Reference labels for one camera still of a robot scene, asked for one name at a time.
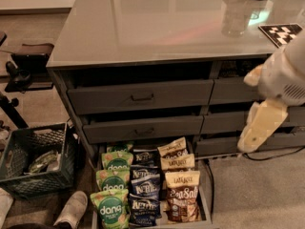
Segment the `basket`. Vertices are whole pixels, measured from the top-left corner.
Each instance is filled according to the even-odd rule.
[[[75,139],[66,123],[13,131],[0,159],[0,187],[17,199],[31,199],[73,186]],[[36,158],[56,150],[59,168],[24,175]]]

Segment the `wire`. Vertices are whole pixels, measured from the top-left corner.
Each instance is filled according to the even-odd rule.
[[[0,52],[7,52],[7,53],[10,53],[10,54],[14,54],[15,53],[15,52],[6,51],[6,50],[0,50]]]
[[[268,156],[268,157],[264,157],[264,158],[254,158],[254,157],[249,156],[248,154],[243,154],[243,156],[252,161],[266,161],[266,160],[270,160],[270,159],[274,159],[274,158],[278,158],[278,157],[290,156],[290,155],[296,154],[298,152],[301,152],[303,149],[305,149],[305,147],[301,147],[300,149],[297,149],[290,153],[286,153],[286,154],[282,154],[282,155],[278,155],[278,156]]]
[[[211,179],[211,186],[212,186],[212,201],[211,201],[211,210],[210,210],[210,213],[211,213],[211,220],[212,220],[212,218],[213,218],[213,212],[214,212],[214,197],[215,197],[214,176],[213,176],[213,172],[212,172],[212,169],[211,169],[211,166],[210,166],[210,161],[209,161],[208,159],[204,159],[203,161],[204,161],[204,163],[206,164],[206,166],[207,166],[208,169],[209,169],[210,179]]]

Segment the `concrete floor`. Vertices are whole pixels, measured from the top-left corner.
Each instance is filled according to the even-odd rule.
[[[66,14],[0,15],[0,30],[8,35],[1,50],[15,51],[22,43],[55,43],[67,18]],[[0,52],[0,75],[6,75],[5,63],[10,55]],[[68,115],[55,89],[6,94],[6,83],[0,91],[12,99],[17,97],[17,111],[29,126],[65,122]],[[16,127],[0,109],[0,119],[13,130]],[[272,156],[291,150],[253,154]],[[213,222],[222,229],[286,229],[305,227],[305,152],[264,162],[244,157],[212,159],[215,179]],[[204,184],[206,199],[211,201],[207,176]],[[77,174],[74,189],[92,192],[92,169],[86,164]],[[49,196],[33,201],[16,200],[7,216],[4,228],[23,222],[52,225],[73,190],[61,196]],[[80,229],[91,228],[92,208],[84,216]]]

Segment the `white shoe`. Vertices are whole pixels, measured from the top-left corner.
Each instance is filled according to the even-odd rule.
[[[6,220],[6,216],[11,208],[13,203],[12,196],[0,188],[0,229],[2,228],[4,221]]]
[[[82,191],[75,192],[67,201],[55,225],[67,222],[72,229],[76,229],[80,219],[84,216],[88,205],[87,195]]]

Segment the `black and white checkered board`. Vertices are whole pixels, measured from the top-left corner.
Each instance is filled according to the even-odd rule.
[[[298,24],[259,26],[259,29],[279,48],[293,40],[302,31]]]

